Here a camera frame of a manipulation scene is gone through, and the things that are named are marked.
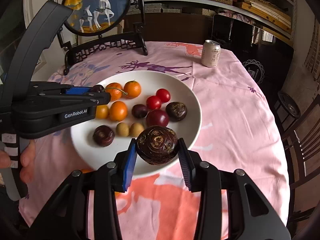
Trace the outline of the person's left hand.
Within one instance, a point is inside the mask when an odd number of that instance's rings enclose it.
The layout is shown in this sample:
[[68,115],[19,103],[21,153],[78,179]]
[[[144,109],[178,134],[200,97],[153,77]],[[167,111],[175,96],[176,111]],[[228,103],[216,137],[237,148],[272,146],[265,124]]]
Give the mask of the person's left hand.
[[[20,156],[20,162],[22,169],[20,171],[21,180],[28,184],[33,180],[34,177],[34,166],[35,166],[35,142],[31,140],[29,145],[24,149]],[[1,150],[0,153],[1,168],[9,168],[11,160],[7,152]]]

